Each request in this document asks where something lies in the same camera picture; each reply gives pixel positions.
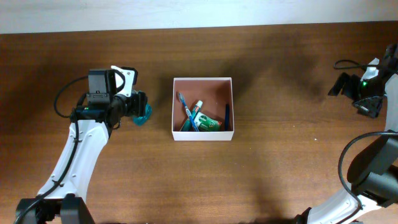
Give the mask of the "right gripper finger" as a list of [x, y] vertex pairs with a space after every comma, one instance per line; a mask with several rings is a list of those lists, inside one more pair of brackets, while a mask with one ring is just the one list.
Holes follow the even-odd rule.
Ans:
[[382, 108], [383, 96], [372, 96], [355, 101], [353, 106], [358, 110], [358, 114], [377, 118]]
[[353, 76], [343, 72], [328, 92], [329, 96], [353, 96]]

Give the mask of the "blue mouthwash bottle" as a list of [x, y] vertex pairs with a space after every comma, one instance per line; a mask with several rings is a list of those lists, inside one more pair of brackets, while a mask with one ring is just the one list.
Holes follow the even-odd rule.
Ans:
[[142, 126], [151, 116], [152, 108], [150, 104], [148, 104], [148, 97], [143, 91], [137, 91], [136, 96], [139, 100], [139, 115], [133, 116], [133, 122], [138, 125]]

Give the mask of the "blue white toothbrush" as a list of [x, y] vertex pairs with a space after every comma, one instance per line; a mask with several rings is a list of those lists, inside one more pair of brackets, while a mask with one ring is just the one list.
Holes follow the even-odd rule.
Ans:
[[194, 119], [193, 119], [193, 117], [192, 117], [192, 114], [191, 114], [190, 110], [188, 109], [188, 106], [187, 106], [187, 104], [186, 104], [186, 102], [185, 102], [185, 98], [184, 98], [183, 94], [182, 94], [181, 92], [178, 92], [177, 95], [178, 95], [178, 100], [182, 103], [182, 105], [183, 105], [184, 108], [185, 108], [185, 112], [186, 112], [186, 114], [187, 114], [187, 116], [188, 116], [188, 118], [189, 118], [189, 120], [190, 120], [190, 122], [191, 122], [191, 125], [192, 125], [193, 129], [194, 129], [196, 132], [199, 132], [199, 129], [198, 129], [198, 127], [196, 126], [196, 124], [195, 124], [195, 122], [194, 122]]

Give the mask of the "toothpaste tube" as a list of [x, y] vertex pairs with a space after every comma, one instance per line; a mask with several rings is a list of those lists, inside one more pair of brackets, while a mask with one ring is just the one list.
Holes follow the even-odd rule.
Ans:
[[[203, 105], [203, 102], [201, 100], [198, 100], [196, 105], [193, 107], [193, 109], [191, 110], [191, 115], [192, 118], [195, 119], [196, 115], [198, 114], [198, 112], [200, 112], [201, 107]], [[183, 126], [180, 128], [180, 131], [189, 131], [189, 130], [195, 130], [195, 128], [192, 125], [192, 122], [190, 121], [189, 118], [187, 118], [184, 121]]]

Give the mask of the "green soap packet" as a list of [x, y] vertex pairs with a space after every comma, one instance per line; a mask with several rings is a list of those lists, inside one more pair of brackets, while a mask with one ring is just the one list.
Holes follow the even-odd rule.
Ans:
[[210, 118], [199, 112], [194, 119], [194, 123], [200, 131], [217, 132], [221, 129], [221, 121]]

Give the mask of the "blue disposable razor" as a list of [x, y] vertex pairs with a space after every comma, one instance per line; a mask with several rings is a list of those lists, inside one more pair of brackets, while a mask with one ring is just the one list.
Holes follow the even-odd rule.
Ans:
[[230, 114], [230, 106], [229, 106], [229, 104], [226, 104], [225, 117], [224, 117], [224, 131], [229, 130], [229, 114]]

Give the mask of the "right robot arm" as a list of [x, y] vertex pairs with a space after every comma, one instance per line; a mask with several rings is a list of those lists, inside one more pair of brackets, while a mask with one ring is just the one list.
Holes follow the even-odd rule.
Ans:
[[[359, 135], [345, 146], [338, 161], [343, 188], [323, 204], [298, 214], [294, 218], [298, 224], [357, 223], [360, 216], [397, 203], [397, 45], [387, 46], [382, 59], [375, 58], [368, 64], [350, 60], [350, 69], [363, 70], [361, 77], [348, 75], [339, 62], [333, 67], [343, 73], [328, 94], [347, 96], [359, 114], [370, 118], [377, 118], [386, 102], [386, 125], [383, 131]], [[348, 149], [371, 136], [376, 140], [352, 160], [343, 175]]]

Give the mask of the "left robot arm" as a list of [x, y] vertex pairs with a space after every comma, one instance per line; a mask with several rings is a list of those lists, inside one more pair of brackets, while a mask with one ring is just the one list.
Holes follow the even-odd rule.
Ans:
[[123, 117], [143, 117], [147, 96], [134, 90], [138, 72], [111, 66], [90, 70], [84, 77], [88, 91], [72, 112], [68, 139], [51, 176], [34, 198], [23, 198], [16, 208], [16, 223], [93, 223], [86, 195], [96, 161]]

